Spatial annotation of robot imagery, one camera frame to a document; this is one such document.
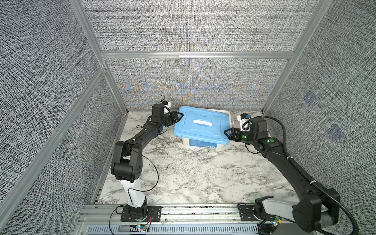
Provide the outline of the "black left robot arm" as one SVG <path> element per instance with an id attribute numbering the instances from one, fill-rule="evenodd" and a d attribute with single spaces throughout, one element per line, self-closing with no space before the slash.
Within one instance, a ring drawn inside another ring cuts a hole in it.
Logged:
<path id="1" fill-rule="evenodd" d="M 157 116 L 151 115 L 139 133 L 125 142 L 118 141 L 115 144 L 111 174 L 120 181 L 127 194 L 125 211 L 138 221 L 146 219 L 148 214 L 145 196 L 148 190 L 141 189 L 139 181 L 145 158 L 143 149 L 162 134 L 164 127 L 178 123 L 182 117 L 184 114 L 177 111 Z"/>

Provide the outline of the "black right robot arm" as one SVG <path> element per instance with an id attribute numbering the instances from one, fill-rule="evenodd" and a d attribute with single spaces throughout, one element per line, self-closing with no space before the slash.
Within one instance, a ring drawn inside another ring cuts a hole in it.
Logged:
<path id="1" fill-rule="evenodd" d="M 328 189 L 306 172 L 288 153 L 285 126 L 276 118 L 283 131 L 283 139 L 270 137 L 267 130 L 268 116 L 249 117 L 241 128 L 229 128 L 224 131 L 230 140 L 252 145 L 257 153 L 271 162 L 295 190 L 299 201 L 288 203 L 272 196 L 255 200 L 253 213 L 263 223 L 274 218 L 285 218 L 294 222 L 300 229 L 309 233 L 318 231 L 327 234 L 324 228 L 339 222 L 339 212 L 344 210 L 340 194 L 333 188 Z"/>

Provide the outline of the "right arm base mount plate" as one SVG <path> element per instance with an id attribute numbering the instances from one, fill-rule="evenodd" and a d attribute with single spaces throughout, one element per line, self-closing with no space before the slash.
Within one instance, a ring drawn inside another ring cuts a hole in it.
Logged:
<path id="1" fill-rule="evenodd" d="M 238 211 L 239 211 L 241 221 L 243 222 L 258 221 L 258 219 L 254 215 L 253 208 L 254 208 L 254 205 L 245 205 L 245 204 L 238 205 Z"/>

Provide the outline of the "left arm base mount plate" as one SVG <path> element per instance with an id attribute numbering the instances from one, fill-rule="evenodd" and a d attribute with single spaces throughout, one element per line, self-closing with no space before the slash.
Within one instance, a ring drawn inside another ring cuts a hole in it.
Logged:
<path id="1" fill-rule="evenodd" d="M 134 208 L 125 206 L 121 213 L 121 222 L 160 222 L 162 206 L 147 206 Z"/>

